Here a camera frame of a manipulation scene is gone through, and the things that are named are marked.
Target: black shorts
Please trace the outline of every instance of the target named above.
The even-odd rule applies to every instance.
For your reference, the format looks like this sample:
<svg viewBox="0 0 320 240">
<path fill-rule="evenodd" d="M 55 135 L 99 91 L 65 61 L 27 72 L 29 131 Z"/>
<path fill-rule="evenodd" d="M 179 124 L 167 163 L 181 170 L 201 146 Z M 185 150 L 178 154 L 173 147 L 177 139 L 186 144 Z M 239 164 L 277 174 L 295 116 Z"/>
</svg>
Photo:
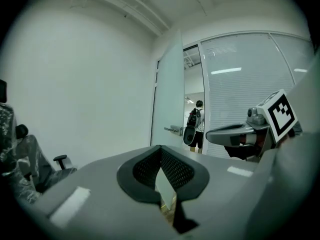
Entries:
<svg viewBox="0 0 320 240">
<path fill-rule="evenodd" d="M 195 136 L 193 138 L 192 143 L 189 145 L 191 148 L 195 148 L 196 145 L 198 144 L 198 148 L 202 149 L 202 143 L 204 141 L 204 133 L 200 131 L 195 132 Z"/>
</svg>

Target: person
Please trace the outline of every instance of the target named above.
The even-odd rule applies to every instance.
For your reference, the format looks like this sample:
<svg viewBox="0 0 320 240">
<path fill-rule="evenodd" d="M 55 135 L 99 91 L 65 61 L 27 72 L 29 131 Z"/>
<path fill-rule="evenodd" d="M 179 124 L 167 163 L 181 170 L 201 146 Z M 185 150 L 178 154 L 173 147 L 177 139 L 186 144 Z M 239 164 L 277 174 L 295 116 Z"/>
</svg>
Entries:
<svg viewBox="0 0 320 240">
<path fill-rule="evenodd" d="M 195 104 L 196 109 L 200 112 L 200 122 L 195 126 L 195 136 L 192 143 L 189 145 L 191 152 L 196 152 L 196 145 L 198 145 L 198 153 L 202 154 L 202 145 L 204 141 L 204 130 L 205 130 L 205 110 L 204 103 L 202 100 L 198 100 Z"/>
</svg>

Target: white wall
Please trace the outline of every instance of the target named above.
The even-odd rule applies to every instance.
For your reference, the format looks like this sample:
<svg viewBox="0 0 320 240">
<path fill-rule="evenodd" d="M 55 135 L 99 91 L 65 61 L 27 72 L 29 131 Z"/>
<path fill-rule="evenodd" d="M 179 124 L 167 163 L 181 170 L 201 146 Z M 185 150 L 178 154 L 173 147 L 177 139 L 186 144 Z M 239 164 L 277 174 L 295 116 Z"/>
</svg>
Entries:
<svg viewBox="0 0 320 240">
<path fill-rule="evenodd" d="M 199 11 L 176 22 L 157 38 L 154 60 L 160 58 L 171 36 L 181 30 L 184 46 L 193 42 L 241 31 L 273 31 L 309 38 L 305 15 L 292 0 L 245 0 L 223 3 L 207 12 Z"/>
<path fill-rule="evenodd" d="M 150 144 L 154 38 L 101 2 L 69 6 L 37 0 L 21 15 L 0 79 L 49 161 L 67 154 L 82 167 Z"/>
<path fill-rule="evenodd" d="M 204 92 L 204 77 L 201 64 L 184 70 L 184 93 L 194 94 Z"/>
</svg>

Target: black mesh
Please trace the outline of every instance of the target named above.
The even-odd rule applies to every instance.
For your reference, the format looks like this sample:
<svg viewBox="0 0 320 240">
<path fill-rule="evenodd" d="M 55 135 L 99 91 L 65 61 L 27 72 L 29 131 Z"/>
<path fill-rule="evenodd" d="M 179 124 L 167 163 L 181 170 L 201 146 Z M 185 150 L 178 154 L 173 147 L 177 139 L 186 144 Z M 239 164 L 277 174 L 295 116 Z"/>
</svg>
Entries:
<svg viewBox="0 0 320 240">
<path fill-rule="evenodd" d="M 161 153 L 159 150 L 136 163 L 133 167 L 135 179 L 155 190 L 156 177 L 161 167 Z"/>
<path fill-rule="evenodd" d="M 188 183 L 195 175 L 194 169 L 161 149 L 161 168 L 175 191 Z"/>
</svg>

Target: door handle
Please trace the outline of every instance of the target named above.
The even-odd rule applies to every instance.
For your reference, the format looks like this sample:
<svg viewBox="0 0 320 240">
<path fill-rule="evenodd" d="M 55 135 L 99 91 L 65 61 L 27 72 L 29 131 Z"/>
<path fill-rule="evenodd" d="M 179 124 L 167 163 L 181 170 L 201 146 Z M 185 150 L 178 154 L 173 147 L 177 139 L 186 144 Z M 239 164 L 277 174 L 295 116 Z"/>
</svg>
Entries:
<svg viewBox="0 0 320 240">
<path fill-rule="evenodd" d="M 178 136 L 182 136 L 184 134 L 184 128 L 183 127 L 170 125 L 170 128 L 169 127 L 164 127 L 164 129 L 166 131 L 170 131 L 171 133 L 173 133 L 175 135 L 178 135 Z"/>
</svg>

